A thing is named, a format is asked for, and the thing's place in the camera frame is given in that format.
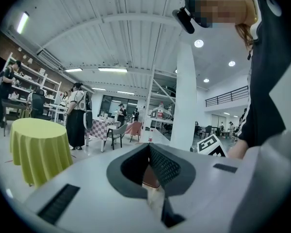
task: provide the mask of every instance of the white shirt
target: white shirt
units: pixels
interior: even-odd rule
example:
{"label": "white shirt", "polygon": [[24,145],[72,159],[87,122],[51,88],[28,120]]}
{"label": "white shirt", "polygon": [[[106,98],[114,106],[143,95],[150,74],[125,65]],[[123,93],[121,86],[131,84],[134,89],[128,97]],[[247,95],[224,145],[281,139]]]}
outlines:
{"label": "white shirt", "polygon": [[71,102],[75,102],[77,103],[77,105],[73,108],[74,110],[80,110],[81,107],[80,107],[80,101],[82,100],[83,98],[83,95],[84,95],[84,92],[83,91],[74,91],[71,93],[71,96],[69,97],[69,103]]}

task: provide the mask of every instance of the bottle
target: bottle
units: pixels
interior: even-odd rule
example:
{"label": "bottle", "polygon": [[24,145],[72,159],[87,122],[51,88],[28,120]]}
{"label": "bottle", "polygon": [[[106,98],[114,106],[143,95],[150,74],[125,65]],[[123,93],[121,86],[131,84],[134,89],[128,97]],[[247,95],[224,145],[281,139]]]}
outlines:
{"label": "bottle", "polygon": [[163,102],[161,102],[159,105],[159,110],[157,112],[157,118],[163,119],[163,108],[164,108],[164,104]]}
{"label": "bottle", "polygon": [[151,130],[149,134],[149,142],[151,141],[153,141],[153,130]]}

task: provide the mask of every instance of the fluorescent light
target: fluorescent light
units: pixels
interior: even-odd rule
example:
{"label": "fluorescent light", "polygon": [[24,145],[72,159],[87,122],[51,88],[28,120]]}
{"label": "fluorescent light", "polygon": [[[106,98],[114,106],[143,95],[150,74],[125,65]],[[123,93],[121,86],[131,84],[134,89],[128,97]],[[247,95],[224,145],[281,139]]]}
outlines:
{"label": "fluorescent light", "polygon": [[99,90],[99,91],[105,91],[106,89],[103,89],[103,88],[94,88],[92,87],[93,90]]}
{"label": "fluorescent light", "polygon": [[65,72],[80,72],[80,71],[83,71],[83,70],[81,68],[65,70]]}
{"label": "fluorescent light", "polygon": [[204,42],[202,40],[197,40],[197,41],[194,42],[194,45],[197,48],[201,48],[204,45]]}
{"label": "fluorescent light", "polygon": [[235,61],[231,61],[230,63],[228,63],[228,65],[229,65],[230,67],[235,66]]}
{"label": "fluorescent light", "polygon": [[127,69],[123,68],[98,67],[98,70],[102,72],[127,72]]}
{"label": "fluorescent light", "polygon": [[21,19],[19,21],[19,24],[18,24],[18,27],[17,27],[17,30],[16,30],[19,34],[22,33],[22,31],[23,31],[23,29],[25,27],[25,24],[27,22],[28,17],[29,17],[29,15],[27,14],[27,12],[24,12],[23,15],[21,16]]}
{"label": "fluorescent light", "polygon": [[124,94],[129,94],[129,95],[135,95],[134,93],[132,92],[126,92],[126,91],[117,91],[118,93],[124,93]]}

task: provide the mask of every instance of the hand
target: hand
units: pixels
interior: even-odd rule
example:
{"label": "hand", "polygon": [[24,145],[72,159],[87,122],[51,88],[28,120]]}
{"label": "hand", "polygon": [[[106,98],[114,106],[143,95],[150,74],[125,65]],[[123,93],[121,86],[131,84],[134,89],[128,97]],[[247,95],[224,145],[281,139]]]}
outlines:
{"label": "hand", "polygon": [[242,159],[248,148],[247,142],[239,139],[236,145],[228,151],[227,155],[229,158]]}

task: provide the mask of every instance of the pink chair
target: pink chair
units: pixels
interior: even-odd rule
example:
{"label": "pink chair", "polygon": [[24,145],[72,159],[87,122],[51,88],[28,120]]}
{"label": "pink chair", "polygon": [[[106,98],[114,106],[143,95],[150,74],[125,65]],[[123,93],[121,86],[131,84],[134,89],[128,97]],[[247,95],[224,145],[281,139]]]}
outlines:
{"label": "pink chair", "polygon": [[142,125],[141,122],[135,121],[132,124],[127,126],[125,133],[131,135],[129,142],[131,142],[132,137],[134,135],[138,135],[138,141],[139,141],[139,136],[140,136],[140,133],[141,133],[141,125]]}

